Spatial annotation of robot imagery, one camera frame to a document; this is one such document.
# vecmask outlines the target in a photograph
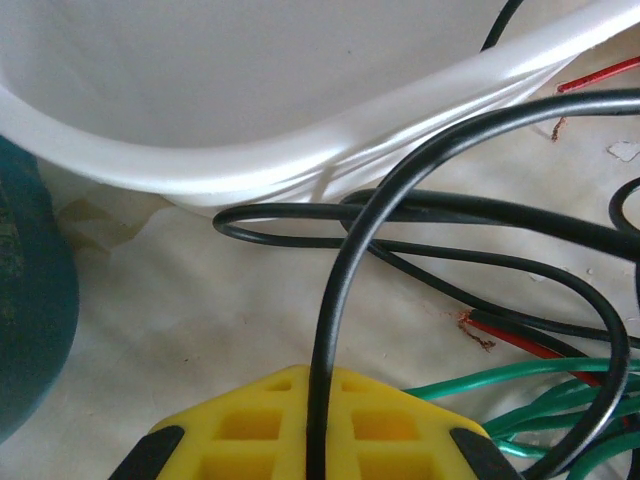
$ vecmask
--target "green wire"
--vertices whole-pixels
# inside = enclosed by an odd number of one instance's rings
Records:
[[[557,387],[565,387],[564,391],[569,391],[573,387],[572,380]],[[553,393],[561,393],[562,388],[553,387]],[[551,395],[551,390],[542,394],[530,405],[520,407],[500,417],[494,418],[484,424],[484,428],[493,436],[509,436],[519,432],[534,430],[550,430],[554,428],[565,428],[578,421],[582,412],[565,415],[549,416],[549,413],[569,410],[589,403],[597,395],[600,387],[588,387],[588,389],[577,390],[561,396]],[[625,393],[637,392],[640,390],[640,379],[635,377],[629,380],[625,387]],[[616,414],[612,418],[626,416],[636,413],[640,409],[639,397],[625,398],[616,406]]]
[[[640,410],[640,396],[621,400],[614,412],[611,414],[611,419],[626,417],[633,413],[637,413]],[[552,430],[557,428],[568,428],[575,425],[575,423],[580,420],[580,417],[584,412],[576,412],[576,413],[567,413],[564,415],[552,415],[548,417],[538,417],[538,418],[530,418],[529,420],[522,421],[520,423],[511,425],[511,427],[507,427],[494,435],[498,438],[506,437],[511,435],[516,435],[521,432],[533,432],[538,430]]]
[[[629,383],[625,387],[625,392],[626,393],[635,392],[638,390],[638,388],[640,388],[640,381],[637,378],[633,378],[629,381]],[[549,413],[569,410],[572,408],[582,406],[586,403],[589,403],[595,398],[599,390],[600,390],[600,387],[591,387],[589,389],[568,393],[561,397],[556,397],[556,398],[547,397],[546,400],[538,399],[537,401],[534,401],[530,405],[517,408],[509,413],[506,413],[500,417],[490,420],[489,422],[484,424],[484,428],[487,430],[487,432],[491,436],[502,434],[503,430],[508,429],[509,427],[516,426],[521,422],[525,422],[527,420],[535,419],[538,417],[543,417],[545,415],[548,415]],[[619,410],[619,412],[623,412],[623,411],[629,412],[631,409],[631,413],[634,413],[635,412],[634,409],[640,408],[640,404],[638,403],[637,400],[634,402],[633,399],[629,399],[629,398],[624,399],[622,401],[622,404],[627,405],[627,407],[625,407],[624,410]],[[548,428],[562,428],[562,426],[559,426],[559,427],[551,426]]]
[[[433,400],[530,375],[558,372],[606,372],[608,368],[608,358],[536,360],[498,367],[424,387],[410,388],[405,392],[423,400]],[[640,360],[631,360],[630,369],[634,372],[640,371]]]
[[[589,389],[581,392],[565,395],[560,398],[550,398],[542,402],[516,408],[500,417],[489,420],[483,426],[489,436],[506,434],[510,427],[530,419],[542,417],[549,413],[561,412],[591,402],[598,394],[597,389]]]
[[[580,390],[585,390],[587,388],[590,388],[589,385],[578,378],[574,378],[573,380],[568,380],[564,383],[551,387],[549,390],[536,398],[532,403],[548,400],[549,398],[561,397],[563,395],[567,395],[569,393],[577,392]]]
[[[627,433],[598,445],[575,463],[567,480],[584,480],[601,463],[634,448],[640,448],[640,432]]]
[[[546,418],[555,418],[558,415],[551,415],[550,417],[540,417],[540,419],[531,419],[531,420],[527,420],[527,422],[531,421],[533,422],[534,420],[540,420],[542,421],[542,419],[546,419]],[[558,427],[557,428],[565,428],[563,425],[560,425],[558,423]],[[625,428],[625,423],[622,421],[622,419],[620,418],[614,418],[611,422],[609,422],[609,425],[607,425],[605,427],[605,429],[602,431],[602,433],[600,435],[608,435],[610,433],[614,433],[614,432],[619,432],[622,431]],[[498,434],[495,437],[492,437],[492,440],[507,440],[509,442],[515,442],[516,438],[518,438],[518,435],[520,435],[522,432],[533,432],[535,430],[522,430],[522,431],[518,431],[518,432],[509,432],[509,433],[504,433],[504,434]]]
[[[548,448],[508,442],[506,440],[494,440],[493,442],[502,453],[507,453],[520,458],[542,458],[549,451]]]

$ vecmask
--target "beige surface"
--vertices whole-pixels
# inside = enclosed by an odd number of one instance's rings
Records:
[[[558,81],[630,56],[638,36],[629,34],[588,53]],[[633,72],[603,86],[639,81],[640,73]],[[549,140],[553,122],[527,128],[453,160],[427,185],[607,223],[608,198],[640,173],[640,159],[634,158],[639,122],[571,120],[555,144]],[[274,370],[308,363],[335,252],[240,243],[216,234],[209,219],[161,198],[94,185],[51,167],[43,174],[77,252],[80,321],[55,388],[0,447],[0,478],[105,479],[160,419]],[[631,210],[638,205],[631,202]],[[260,227],[341,232],[328,222]],[[629,319],[630,329],[640,333],[629,264],[505,229],[395,226],[384,235],[520,254],[566,267],[600,289]],[[445,261],[421,263],[505,305],[598,324],[583,302],[550,281]],[[350,296],[338,361],[407,387],[531,358],[500,342],[491,353],[483,351],[456,327],[462,308],[367,258]],[[550,381],[513,382],[441,404],[483,420]],[[623,467],[624,459],[617,464]],[[602,475],[616,478],[611,470]]]

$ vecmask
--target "red insulated wire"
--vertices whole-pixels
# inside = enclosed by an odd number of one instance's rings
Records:
[[[499,338],[500,340],[504,340],[505,342],[510,343],[511,345],[514,345],[526,352],[529,352],[532,355],[535,355],[536,357],[544,358],[544,359],[564,358],[563,355],[560,355],[559,353],[554,352],[550,348],[543,347],[542,345],[538,345],[537,343],[532,342],[528,338],[521,337],[520,335],[505,332],[504,330],[500,330],[495,327],[490,327],[488,325],[477,322],[470,318],[466,320],[466,322],[469,325],[477,328],[478,330],[482,330],[483,332],[488,333],[489,335],[493,335],[494,337]],[[587,373],[587,372],[570,372],[570,373],[574,377],[582,380],[587,385],[590,385],[592,387],[600,385],[600,382],[590,373]]]
[[[632,68],[640,67],[640,57],[630,58],[624,62],[616,63],[597,72],[585,75],[584,77],[572,80],[570,82],[562,83],[556,88],[557,93],[567,93],[574,90],[580,90],[581,88],[588,87],[594,83],[601,82],[607,78],[614,77],[620,73],[631,70]]]

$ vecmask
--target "black cable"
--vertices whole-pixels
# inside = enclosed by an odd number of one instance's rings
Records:
[[[366,203],[372,194],[372,190],[363,190],[346,197],[342,205],[326,205],[326,204],[258,204],[233,207],[218,214],[214,219],[214,227],[219,232],[243,241],[258,243],[261,245],[288,247],[288,248],[340,248],[344,238],[318,238],[318,237],[297,237],[286,235],[273,235],[259,233],[248,230],[246,228],[234,225],[234,222],[243,220],[258,220],[269,218],[305,218],[305,219],[322,219],[322,220],[339,220],[346,224],[355,220],[360,213],[361,205]],[[441,210],[429,209],[421,205],[419,195],[422,192],[411,192],[411,194],[401,203],[401,205],[387,219],[389,222],[446,222],[446,223],[491,223],[473,216],[463,216],[448,214]],[[438,193],[429,192],[429,196],[438,196]],[[466,197],[470,202],[476,202],[476,197]],[[494,225],[500,225],[499,222],[492,222]],[[540,318],[534,315],[522,313],[510,308],[484,300],[455,285],[442,280],[441,278],[425,271],[416,265],[393,255],[391,252],[403,253],[410,255],[420,255],[434,258],[443,258],[449,260],[483,263],[487,265],[495,265],[510,269],[516,269],[541,275],[550,278],[585,298],[591,295],[599,295],[599,292],[592,286],[588,285],[579,277],[566,272],[560,268],[545,265],[541,262],[534,262],[518,257],[508,255],[491,254],[485,252],[466,251],[455,248],[436,247],[429,245],[419,245],[413,243],[405,243],[392,240],[376,240],[373,242],[369,250],[381,260],[398,268],[402,272],[412,276],[413,278],[425,283],[449,297],[464,303],[471,308],[490,313],[498,316],[505,321],[509,321],[515,325],[526,325],[532,328],[547,330],[563,335],[588,338],[599,341],[609,341],[609,335],[604,330],[592,327],[584,327],[572,325],[553,320]],[[634,348],[640,348],[640,338],[630,337],[631,345]]]
[[[637,432],[640,430],[640,424],[637,420],[637,415],[633,416],[633,420],[628,427],[621,428],[616,432],[607,433],[606,435],[600,435],[593,442],[591,442],[574,460],[567,464],[567,466],[562,469],[559,473],[566,473],[575,465],[575,463],[584,455],[591,452],[594,448],[606,443],[610,440],[618,438],[622,435],[626,435],[628,433]],[[627,474],[627,480],[638,480],[640,478],[640,449],[634,449],[631,455],[631,466],[629,468],[629,473]]]
[[[613,223],[618,230],[640,233],[640,230],[638,230],[638,228],[633,223],[631,223],[624,214],[625,202],[631,196],[631,194],[633,194],[638,189],[640,189],[640,178],[636,178],[624,184],[618,189],[618,191],[616,191],[616,193],[613,194],[613,197],[611,197],[611,201],[609,202],[609,218],[611,219],[611,223]],[[636,299],[638,310],[640,311],[640,265],[638,264],[636,264],[634,277]]]
[[[587,115],[636,115],[640,113],[640,90],[600,91],[574,95],[563,95],[533,101],[523,105],[496,110],[461,122],[424,142],[410,153],[393,174],[385,177],[376,193],[354,221],[347,234],[327,282],[320,315],[309,376],[309,398],[307,415],[307,478],[325,479],[325,435],[329,410],[329,392],[335,361],[336,344],[340,320],[349,288],[362,256],[385,219],[417,183],[450,158],[474,145],[497,135],[540,121],[557,117]],[[447,210],[478,215],[473,205],[462,205],[453,201],[443,205]],[[512,218],[513,210],[496,213],[500,221],[518,224]],[[557,219],[547,221],[544,216],[533,228],[545,233],[564,230]],[[629,238],[629,243],[609,244],[595,231],[586,228],[585,240],[597,240],[604,251],[640,261],[640,241]],[[575,237],[564,231],[562,238]],[[620,400],[629,370],[629,341],[620,317],[605,312],[606,327],[611,335],[611,362],[606,381],[585,414],[568,434],[547,455],[524,472],[525,478],[547,478],[561,470],[582,451],[603,428],[615,405]]]
[[[536,330],[535,328],[527,327],[526,325],[510,322],[503,319],[502,317],[499,317],[498,315],[492,315],[481,310],[472,310],[469,314],[469,318],[484,325],[488,325],[489,327],[494,327],[507,333],[513,333],[515,335],[525,337],[528,340],[537,343],[538,345],[542,345],[549,350],[553,350],[563,357],[587,357],[586,353],[583,353],[581,350],[578,350],[572,345],[569,345],[568,343],[565,343],[562,340],[557,339],[556,337],[552,337],[551,335],[547,335],[546,333]],[[602,380],[604,378],[604,376],[598,372],[592,372],[591,375],[593,375],[594,377],[599,376],[599,380]]]
[[[489,35],[487,35],[486,40],[482,44],[482,48],[480,49],[481,52],[491,47],[494,47],[498,43],[498,40],[502,36],[504,29],[507,27],[507,24],[511,21],[511,17],[513,17],[513,15],[516,13],[518,8],[520,8],[520,5],[522,5],[523,1],[524,0],[507,0],[507,3],[505,4],[504,7],[502,7],[502,10],[500,10],[500,14],[498,15],[498,18],[496,18],[496,21],[491,27],[491,30],[489,31]]]

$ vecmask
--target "white plastic container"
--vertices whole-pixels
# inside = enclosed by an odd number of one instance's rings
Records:
[[[640,22],[638,0],[5,0],[0,134],[201,212],[333,198],[518,102]]]

